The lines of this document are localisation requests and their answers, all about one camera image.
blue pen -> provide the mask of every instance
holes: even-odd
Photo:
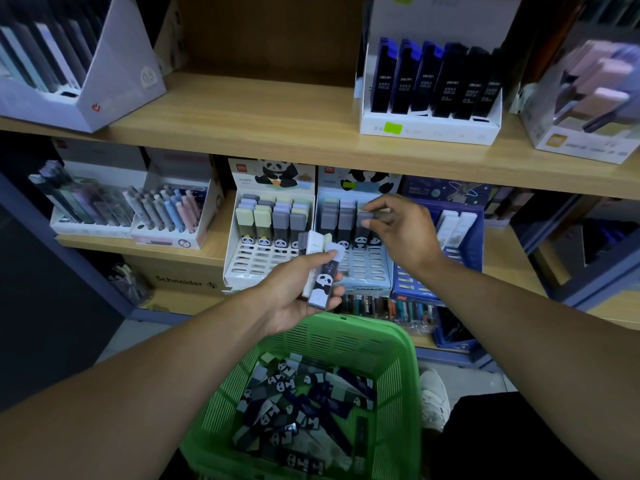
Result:
[[[184,232],[184,222],[182,222],[180,214],[178,214],[178,209],[175,208],[175,204],[172,201],[166,201],[164,202],[164,206],[167,212],[169,212],[176,229],[178,229],[179,232]]]

green plastic basket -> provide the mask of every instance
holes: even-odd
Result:
[[[334,418],[350,441],[356,416],[369,418],[366,478],[413,480],[420,468],[420,383],[413,343],[398,325],[386,321],[322,313],[293,330],[262,340],[236,365],[193,421],[180,450],[197,473],[215,479],[281,480],[306,474],[234,450],[239,428],[236,405],[261,354],[291,352],[341,365],[375,380],[375,411],[355,408],[347,420]],[[336,467],[325,478],[350,479]]]

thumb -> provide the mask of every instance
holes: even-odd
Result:
[[[391,226],[389,226],[388,224],[385,224],[382,221],[379,221],[378,219],[364,219],[362,221],[362,226],[369,230],[372,230],[373,232],[378,234],[380,237],[383,237],[386,233],[388,233],[391,230]]]
[[[304,262],[305,267],[308,269],[316,268],[322,264],[326,264],[331,259],[335,258],[337,251],[331,250],[326,253],[313,253],[305,256],[299,256],[298,259]]]

person's right hand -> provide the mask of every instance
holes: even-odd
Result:
[[[373,212],[386,208],[391,209],[388,216],[364,220],[362,224],[380,236],[398,266],[411,274],[446,259],[427,208],[398,195],[382,195],[362,209]]]

white shoe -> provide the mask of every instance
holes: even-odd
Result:
[[[420,376],[420,385],[422,386],[422,427],[442,431],[451,415],[447,389],[433,369],[427,369]]]

